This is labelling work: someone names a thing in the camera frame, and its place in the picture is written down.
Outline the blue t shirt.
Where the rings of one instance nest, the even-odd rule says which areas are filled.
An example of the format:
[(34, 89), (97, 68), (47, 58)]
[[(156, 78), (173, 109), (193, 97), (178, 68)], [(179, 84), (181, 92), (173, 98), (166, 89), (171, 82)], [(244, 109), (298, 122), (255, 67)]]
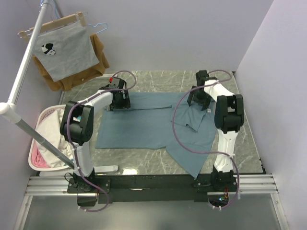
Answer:
[(214, 101), (209, 108), (186, 100), (182, 92), (132, 92), (131, 107), (103, 111), (95, 147), (97, 149), (161, 149), (191, 176), (197, 178), (207, 155), (195, 154), (184, 146), (200, 152), (211, 151), (216, 134)]

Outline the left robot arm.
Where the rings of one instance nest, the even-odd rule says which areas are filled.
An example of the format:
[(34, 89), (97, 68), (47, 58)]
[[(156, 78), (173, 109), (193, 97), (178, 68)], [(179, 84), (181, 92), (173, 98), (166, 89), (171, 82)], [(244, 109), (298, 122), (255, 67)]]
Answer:
[(72, 145), (74, 172), (69, 188), (89, 193), (95, 189), (95, 172), (88, 142), (94, 130), (95, 112), (106, 108), (109, 111), (130, 108), (130, 97), (125, 80), (111, 77), (109, 84), (95, 94), (75, 102), (68, 101), (60, 124), (60, 133)]

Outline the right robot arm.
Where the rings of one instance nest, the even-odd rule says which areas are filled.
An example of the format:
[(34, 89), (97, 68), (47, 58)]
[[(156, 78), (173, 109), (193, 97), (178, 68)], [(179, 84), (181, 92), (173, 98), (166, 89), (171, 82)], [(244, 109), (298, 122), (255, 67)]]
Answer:
[(222, 191), (230, 185), (236, 185), (233, 177), (235, 167), (235, 142), (240, 128), (244, 124), (244, 101), (241, 94), (227, 90), (216, 77), (209, 76), (206, 70), (196, 73), (196, 86), (189, 93), (187, 103), (201, 106), (202, 110), (209, 108), (210, 102), (216, 102), (214, 124), (218, 131), (218, 149), (211, 173), (211, 187)]

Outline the brown hanging shirt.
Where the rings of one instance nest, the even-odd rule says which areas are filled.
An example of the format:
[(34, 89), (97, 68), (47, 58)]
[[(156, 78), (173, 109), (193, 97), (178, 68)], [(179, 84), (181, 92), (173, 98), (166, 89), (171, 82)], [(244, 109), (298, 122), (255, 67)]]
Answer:
[(64, 92), (70, 91), (73, 87), (79, 86), (92, 80), (96, 77), (103, 76), (105, 70), (110, 67), (107, 58), (103, 52), (104, 44), (100, 41), (96, 34), (90, 35), (96, 57), (99, 63), (74, 75), (68, 76), (59, 81), (53, 81), (46, 69), (43, 67), (37, 57), (33, 56), (33, 61), (39, 70), (40, 75), (43, 77), (47, 85), (52, 91), (63, 90)]

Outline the grey panda t shirt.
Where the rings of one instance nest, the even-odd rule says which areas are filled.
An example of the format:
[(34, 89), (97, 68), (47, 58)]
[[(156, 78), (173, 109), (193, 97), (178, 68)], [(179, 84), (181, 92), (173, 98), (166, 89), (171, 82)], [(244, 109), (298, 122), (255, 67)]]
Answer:
[(90, 35), (79, 21), (41, 34), (33, 54), (53, 81), (59, 81), (99, 63)]

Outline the white perforated laundry basket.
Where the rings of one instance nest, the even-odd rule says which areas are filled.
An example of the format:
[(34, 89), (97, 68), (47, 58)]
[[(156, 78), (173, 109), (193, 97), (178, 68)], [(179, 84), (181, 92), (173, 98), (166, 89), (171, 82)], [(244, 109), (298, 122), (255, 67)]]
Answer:
[[(39, 116), (35, 131), (61, 151), (70, 160), (73, 160), (72, 145), (60, 134), (65, 105), (51, 106), (45, 109)], [(58, 171), (68, 168), (68, 165), (60, 161), (49, 150), (32, 140), (28, 157), (29, 165), (37, 171)]]

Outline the wooden clip hanger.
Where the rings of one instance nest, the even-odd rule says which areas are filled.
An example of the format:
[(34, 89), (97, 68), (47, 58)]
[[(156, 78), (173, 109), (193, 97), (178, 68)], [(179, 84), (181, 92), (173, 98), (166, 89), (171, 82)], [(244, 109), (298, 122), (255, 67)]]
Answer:
[[(47, 31), (59, 29), (61, 27), (70, 25), (70, 24), (78, 22), (78, 21), (81, 23), (82, 26), (86, 26), (85, 17), (87, 15), (88, 15), (87, 11), (84, 11), (84, 12), (80, 11), (80, 12), (77, 12), (75, 14), (71, 14), (71, 15), (65, 16), (65, 17), (60, 18), (60, 19), (56, 19), (54, 21), (43, 23), (39, 33), (41, 34), (41, 33), (47, 32)], [(17, 35), (21, 39), (23, 39), (26, 43), (28, 43), (29, 40), (30, 40), (30, 37), (33, 33), (33, 30), (34, 30), (34, 27), (29, 28), (27, 30), (21, 30), (21, 31), (18, 32)]]

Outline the black mounting beam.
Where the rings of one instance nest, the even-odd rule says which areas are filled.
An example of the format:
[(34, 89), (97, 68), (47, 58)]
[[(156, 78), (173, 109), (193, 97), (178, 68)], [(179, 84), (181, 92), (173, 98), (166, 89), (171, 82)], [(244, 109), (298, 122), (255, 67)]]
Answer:
[(90, 186), (71, 178), (68, 194), (86, 196), (93, 193), (98, 202), (146, 202), (146, 201), (194, 201), (208, 202), (209, 193), (235, 192), (237, 181), (234, 176), (221, 178), (210, 174), (199, 174), (193, 178), (187, 174), (172, 175), (97, 175), (94, 184), (106, 191), (106, 195)]

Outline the pink garment in basket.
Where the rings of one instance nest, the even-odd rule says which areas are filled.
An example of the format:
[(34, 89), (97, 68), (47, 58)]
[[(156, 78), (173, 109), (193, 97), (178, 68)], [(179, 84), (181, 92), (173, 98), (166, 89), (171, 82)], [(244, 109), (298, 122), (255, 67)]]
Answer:
[(37, 168), (49, 168), (44, 158), (40, 154), (35, 142), (32, 148), (31, 162)]

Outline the white clothes rack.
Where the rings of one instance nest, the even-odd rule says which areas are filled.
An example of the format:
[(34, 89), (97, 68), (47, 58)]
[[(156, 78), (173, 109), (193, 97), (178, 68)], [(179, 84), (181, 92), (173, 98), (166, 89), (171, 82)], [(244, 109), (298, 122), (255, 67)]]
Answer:
[[(57, 0), (52, 0), (55, 5), (55, 10), (57, 12), (57, 16), (59, 16), (58, 19), (63, 18), (62, 11), (60, 10), (59, 4)], [(47, 12), (47, 5), (50, 4), (51, 0), (42, 0), (40, 3), (40, 11), (38, 18), (36, 20), (33, 33), (31, 35), (31, 38), (28, 42), (28, 45), (26, 47), (24, 56), (22, 58), (20, 67), (18, 69), (11, 93), (9, 95), (8, 101), (0, 103), (0, 115), (3, 116), (5, 119), (10, 121), (11, 123), (18, 126), (21, 130), (23, 130), (25, 133), (27, 133), (29, 136), (32, 137), (32, 139), (36, 140), (37, 142), (40, 142), (42, 146), (46, 147), (52, 154), (55, 154), (57, 158), (64, 161), (68, 165), (69, 168), (71, 168), (71, 172), (74, 170), (74, 162), (70, 161), (69, 158), (67, 158), (65, 155), (63, 155), (57, 148), (55, 148), (50, 142), (48, 142), (45, 138), (43, 138), (39, 133), (37, 133), (31, 126), (29, 126), (28, 123), (26, 123), (20, 115), (16, 113), (16, 102), (19, 97), (19, 93), (29, 66), (30, 59), (32, 57), (34, 47), (37, 42), (37, 38), (39, 36), (39, 32), (42, 26), (43, 18), (45, 13)], [(112, 96), (111, 94), (108, 96), (100, 95), (100, 92), (106, 92), (106, 91), (98, 91), (98, 94), (94, 94), (94, 96), (98, 96), (98, 99), (86, 99), (85, 105), (98, 105), (98, 109), (102, 109), (102, 106), (109, 105), (108, 102), (111, 103)], [(82, 172), (85, 173), (85, 169), (89, 170), (89, 167), (92, 166), (92, 162), (90, 160), (89, 156), (89, 144), (86, 142), (83, 147), (80, 147), (80, 153), (82, 153), (82, 156), (80, 157), (80, 165), (83, 165), (84, 167), (81, 168)], [(58, 171), (52, 171), (52, 172), (61, 172), (64, 173), (64, 170), (58, 170)], [(110, 166), (99, 166), (99, 167), (93, 167), (93, 171), (95, 170), (96, 174), (101, 173), (111, 173), (118, 171), (117, 165), (110, 165)]]

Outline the aluminium rail frame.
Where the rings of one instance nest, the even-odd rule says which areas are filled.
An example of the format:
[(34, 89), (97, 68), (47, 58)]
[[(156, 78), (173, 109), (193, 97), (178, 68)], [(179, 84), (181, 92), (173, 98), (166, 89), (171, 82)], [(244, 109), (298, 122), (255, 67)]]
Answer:
[[(15, 230), (22, 230), (34, 196), (69, 196), (68, 182), (63, 176), (31, 176), (24, 193)], [(270, 194), (273, 207), (282, 230), (290, 229), (287, 218), (278, 194), (278, 189), (271, 174), (245, 174), (240, 175), (239, 193), (243, 194)]]

